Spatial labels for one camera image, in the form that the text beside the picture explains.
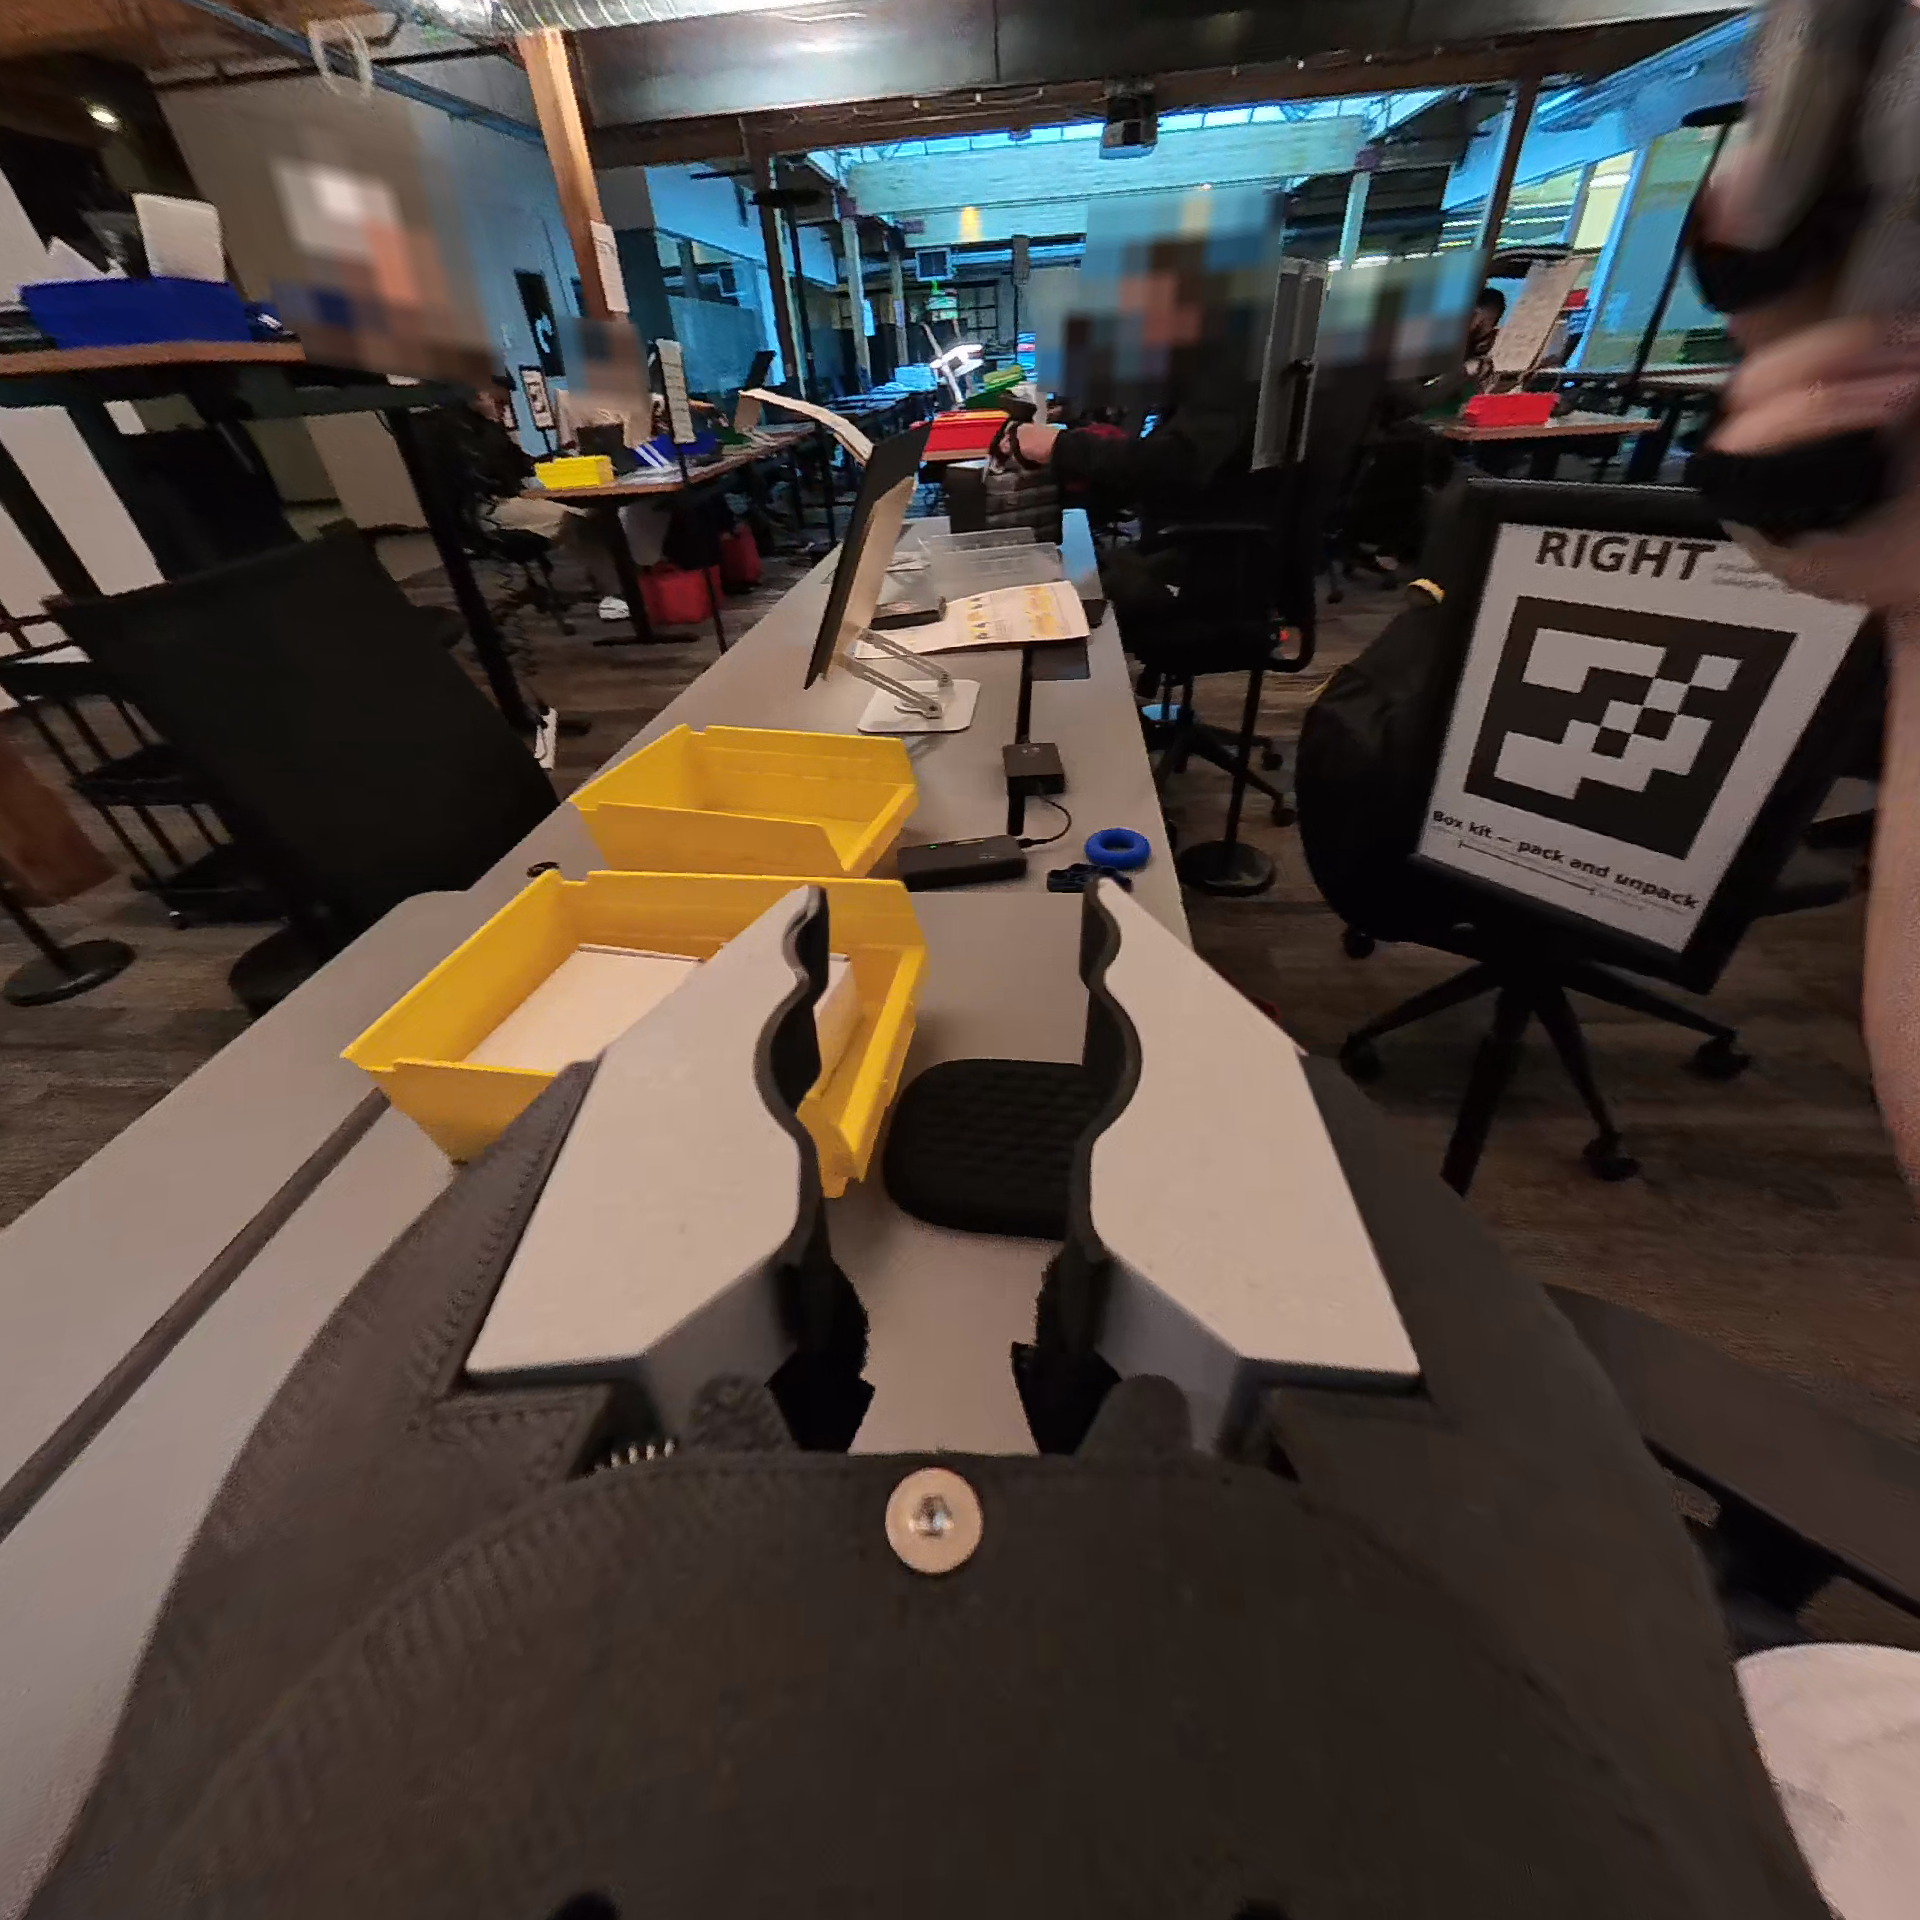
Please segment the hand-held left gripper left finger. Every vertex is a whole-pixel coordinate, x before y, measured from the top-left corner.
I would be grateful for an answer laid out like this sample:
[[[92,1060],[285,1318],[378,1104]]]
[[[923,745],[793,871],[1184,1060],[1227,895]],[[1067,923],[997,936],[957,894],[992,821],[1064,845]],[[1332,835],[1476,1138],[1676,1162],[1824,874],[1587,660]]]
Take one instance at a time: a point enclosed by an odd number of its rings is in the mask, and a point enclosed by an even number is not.
[[[802,1449],[870,1404],[869,1322],[802,1104],[822,1075],[830,902],[801,883],[592,1060],[469,1351],[481,1390],[608,1388],[649,1442],[750,1382]]]

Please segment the grey tilted board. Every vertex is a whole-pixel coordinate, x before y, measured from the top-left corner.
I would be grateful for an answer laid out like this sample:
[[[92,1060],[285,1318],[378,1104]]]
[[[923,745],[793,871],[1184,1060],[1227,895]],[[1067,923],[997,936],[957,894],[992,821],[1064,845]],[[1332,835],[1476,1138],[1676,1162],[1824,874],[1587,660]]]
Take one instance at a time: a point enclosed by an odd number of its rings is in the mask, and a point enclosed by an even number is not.
[[[841,664],[858,664],[852,649],[874,634],[906,510],[918,492],[928,431],[932,424],[906,429],[876,443],[865,458],[850,527],[836,554],[827,608],[808,655],[806,689],[820,687]]]
[[[1295,469],[1307,455],[1325,301],[1329,263],[1310,259],[1280,263],[1261,371],[1253,473]]]

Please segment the wooden top desk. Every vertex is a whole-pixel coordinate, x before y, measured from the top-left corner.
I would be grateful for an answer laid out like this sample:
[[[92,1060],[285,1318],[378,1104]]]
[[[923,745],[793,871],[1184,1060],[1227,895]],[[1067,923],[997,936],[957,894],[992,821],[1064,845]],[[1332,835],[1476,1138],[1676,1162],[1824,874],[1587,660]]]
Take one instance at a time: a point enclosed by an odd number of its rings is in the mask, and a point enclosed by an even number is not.
[[[188,397],[215,429],[353,416],[386,420],[495,702],[519,734],[527,740],[540,734],[540,712],[517,682],[506,641],[473,577],[454,488],[427,460],[421,438],[421,420],[431,411],[467,406],[477,392],[473,383],[376,377],[372,373],[316,362],[306,358],[300,341],[164,341],[9,353],[4,379],[9,411],[43,406],[63,411],[114,488],[129,484],[132,472],[125,458],[125,438],[106,414],[110,402]]]

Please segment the small white box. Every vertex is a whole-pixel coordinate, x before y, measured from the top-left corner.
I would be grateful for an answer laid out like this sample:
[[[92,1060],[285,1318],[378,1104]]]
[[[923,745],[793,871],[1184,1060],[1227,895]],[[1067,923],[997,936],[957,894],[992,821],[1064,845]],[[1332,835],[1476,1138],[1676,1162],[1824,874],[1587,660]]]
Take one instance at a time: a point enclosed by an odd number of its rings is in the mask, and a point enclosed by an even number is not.
[[[153,282],[229,282],[226,231],[215,205],[135,192],[132,214]]]

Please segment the grey metal stand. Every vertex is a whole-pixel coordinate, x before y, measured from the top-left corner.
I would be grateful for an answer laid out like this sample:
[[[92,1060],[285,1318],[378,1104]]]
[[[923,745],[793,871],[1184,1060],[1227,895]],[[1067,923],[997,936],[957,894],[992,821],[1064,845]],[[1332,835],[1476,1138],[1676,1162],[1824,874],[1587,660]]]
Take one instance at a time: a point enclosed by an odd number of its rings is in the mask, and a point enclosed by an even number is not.
[[[841,650],[849,674],[874,692],[855,734],[949,736],[969,731],[981,687],[954,679],[938,659],[893,635],[865,630]]]

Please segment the black leaning panel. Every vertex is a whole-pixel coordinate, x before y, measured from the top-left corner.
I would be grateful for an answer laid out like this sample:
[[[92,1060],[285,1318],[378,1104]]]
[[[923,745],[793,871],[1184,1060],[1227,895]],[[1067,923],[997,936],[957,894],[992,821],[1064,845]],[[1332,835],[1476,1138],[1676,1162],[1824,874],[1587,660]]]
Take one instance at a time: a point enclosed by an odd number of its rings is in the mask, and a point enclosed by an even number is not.
[[[357,534],[57,613],[326,951],[472,889],[559,804]]]

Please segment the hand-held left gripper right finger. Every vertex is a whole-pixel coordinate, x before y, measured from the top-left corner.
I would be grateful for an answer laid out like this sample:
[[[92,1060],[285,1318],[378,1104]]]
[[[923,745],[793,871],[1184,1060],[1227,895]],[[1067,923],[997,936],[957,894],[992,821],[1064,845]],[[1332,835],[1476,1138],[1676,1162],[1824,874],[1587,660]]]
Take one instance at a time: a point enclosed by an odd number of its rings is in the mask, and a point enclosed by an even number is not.
[[[1090,1118],[1018,1347],[1038,1449],[1076,1452],[1141,1377],[1176,1388],[1207,1452],[1236,1452],[1274,1390],[1417,1395],[1413,1333],[1294,1037],[1108,879],[1083,899],[1081,981]]]

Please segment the blue plastic bin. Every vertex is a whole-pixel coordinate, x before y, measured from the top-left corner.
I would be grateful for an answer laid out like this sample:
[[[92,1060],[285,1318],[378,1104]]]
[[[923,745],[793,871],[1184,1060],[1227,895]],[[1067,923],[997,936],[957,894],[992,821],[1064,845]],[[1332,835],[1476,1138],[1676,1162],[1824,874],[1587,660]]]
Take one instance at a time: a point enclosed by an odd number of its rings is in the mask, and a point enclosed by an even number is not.
[[[226,282],[34,282],[21,288],[21,304],[61,353],[253,341],[249,304]]]

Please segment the black textured pad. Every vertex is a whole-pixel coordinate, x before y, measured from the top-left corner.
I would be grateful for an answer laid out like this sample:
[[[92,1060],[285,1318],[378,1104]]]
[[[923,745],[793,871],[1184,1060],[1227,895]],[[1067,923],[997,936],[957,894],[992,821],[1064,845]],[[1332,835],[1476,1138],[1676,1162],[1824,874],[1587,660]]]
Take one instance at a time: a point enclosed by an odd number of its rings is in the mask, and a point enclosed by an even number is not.
[[[1086,1224],[1090,1143],[1116,1093],[1067,1064],[927,1069],[892,1118],[884,1186],[937,1229],[1067,1242]]]

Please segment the person's white clothing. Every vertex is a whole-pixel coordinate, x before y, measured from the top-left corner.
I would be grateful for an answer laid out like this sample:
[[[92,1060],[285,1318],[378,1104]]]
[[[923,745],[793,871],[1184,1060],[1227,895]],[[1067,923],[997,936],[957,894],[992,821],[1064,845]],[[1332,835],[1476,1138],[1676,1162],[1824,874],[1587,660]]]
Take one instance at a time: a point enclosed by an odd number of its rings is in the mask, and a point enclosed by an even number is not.
[[[1919,1919],[1919,1652],[1788,1646],[1735,1672],[1830,1914]]]

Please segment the person's right hand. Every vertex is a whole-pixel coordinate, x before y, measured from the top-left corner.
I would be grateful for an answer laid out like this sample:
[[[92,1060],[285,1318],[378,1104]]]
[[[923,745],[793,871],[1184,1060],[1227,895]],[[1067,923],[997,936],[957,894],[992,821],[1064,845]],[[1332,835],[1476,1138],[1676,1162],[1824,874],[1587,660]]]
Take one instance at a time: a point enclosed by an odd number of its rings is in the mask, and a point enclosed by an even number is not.
[[[1800,592],[1890,622],[1919,611],[1919,344],[1888,320],[1820,320],[1795,306],[1747,317],[1743,359],[1710,445],[1777,454],[1854,431],[1892,455],[1896,492],[1876,515],[1788,544],[1732,521],[1735,541]]]

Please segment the wooden post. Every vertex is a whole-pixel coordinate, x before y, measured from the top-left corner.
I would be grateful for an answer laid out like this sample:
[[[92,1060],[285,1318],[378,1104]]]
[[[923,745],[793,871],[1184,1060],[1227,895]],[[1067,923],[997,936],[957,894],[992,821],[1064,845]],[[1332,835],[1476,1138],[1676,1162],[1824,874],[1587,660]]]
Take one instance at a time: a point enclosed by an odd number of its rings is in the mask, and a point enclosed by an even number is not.
[[[569,39],[559,28],[517,35],[517,56],[531,86],[540,134],[555,176],[569,234],[586,317],[618,321],[634,315],[613,225],[592,168],[588,120],[569,63]]]

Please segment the black round floor base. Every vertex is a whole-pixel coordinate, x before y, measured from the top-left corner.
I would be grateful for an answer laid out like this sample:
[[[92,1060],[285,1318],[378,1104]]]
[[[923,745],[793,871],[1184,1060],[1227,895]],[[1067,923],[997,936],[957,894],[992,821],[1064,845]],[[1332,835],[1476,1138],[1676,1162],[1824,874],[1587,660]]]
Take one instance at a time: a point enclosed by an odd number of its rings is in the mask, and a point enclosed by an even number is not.
[[[114,938],[61,947],[9,883],[4,883],[4,914],[30,947],[30,957],[4,979],[4,1000],[11,1007],[51,1007],[92,995],[129,971],[138,959],[132,947]]]

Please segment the printed paper sheet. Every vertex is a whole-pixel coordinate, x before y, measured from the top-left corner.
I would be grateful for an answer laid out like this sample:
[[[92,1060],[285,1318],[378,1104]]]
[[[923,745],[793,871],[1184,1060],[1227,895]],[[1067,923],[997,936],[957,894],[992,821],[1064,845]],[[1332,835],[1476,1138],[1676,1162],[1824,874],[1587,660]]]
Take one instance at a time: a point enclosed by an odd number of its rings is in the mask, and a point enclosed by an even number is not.
[[[1090,639],[1094,626],[1095,620],[1089,617],[1078,591],[1067,581],[1056,581],[964,594],[949,601],[942,617],[879,634],[879,639],[932,659],[968,650],[1067,646]]]

